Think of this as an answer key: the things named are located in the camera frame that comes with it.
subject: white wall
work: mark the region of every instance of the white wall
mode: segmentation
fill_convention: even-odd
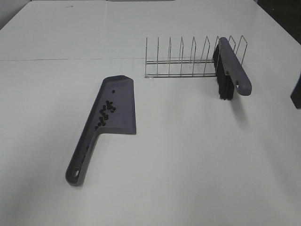
[[[0,0],[0,29],[30,0]]]

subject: gray brush handle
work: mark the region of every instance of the gray brush handle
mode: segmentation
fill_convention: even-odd
[[[252,92],[251,82],[237,59],[229,41],[224,37],[220,38],[219,48],[225,74],[230,75],[231,80],[240,95],[250,95]]]

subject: dish rack wire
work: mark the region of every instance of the dish rack wire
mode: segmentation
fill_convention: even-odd
[[[169,37],[169,45],[167,57],[160,58],[159,50],[161,47],[159,45],[159,37],[157,44],[157,52],[155,57],[148,58],[148,38],[146,38],[145,45],[145,77],[146,78],[204,78],[204,77],[216,77],[217,67],[214,67],[213,53],[215,51],[216,46],[218,45],[219,36],[216,37],[214,50],[212,52],[212,56],[209,56],[211,43],[209,41],[208,36],[205,38],[205,42],[201,51],[201,54],[197,55],[197,43],[195,37],[192,38],[192,44],[190,48],[190,56],[183,57],[184,53],[184,41],[183,37],[181,37],[180,41],[180,50],[179,56],[172,57],[172,42],[171,37]],[[240,52],[242,54],[240,63],[242,64],[245,58],[246,49],[248,46],[248,42],[246,41],[243,35],[240,36],[238,45],[235,42],[232,35],[230,35],[228,39],[234,53],[238,56]],[[239,50],[241,47],[242,41],[245,43],[245,48],[241,51]]]

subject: white tabletop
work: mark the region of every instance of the white tabletop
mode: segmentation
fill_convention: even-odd
[[[251,96],[144,78],[146,36],[230,34],[249,42]],[[301,47],[253,0],[34,1],[0,49],[1,225],[300,225]],[[118,74],[134,79],[137,135],[101,135],[71,187],[99,87]]]

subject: black bristles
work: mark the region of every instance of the black bristles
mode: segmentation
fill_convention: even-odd
[[[219,94],[220,98],[224,100],[231,100],[233,98],[234,93],[234,84],[229,75],[225,74],[222,58],[220,56],[220,48],[219,45],[216,46],[216,49],[213,54],[214,66],[217,68],[216,77],[217,83],[219,85]]]

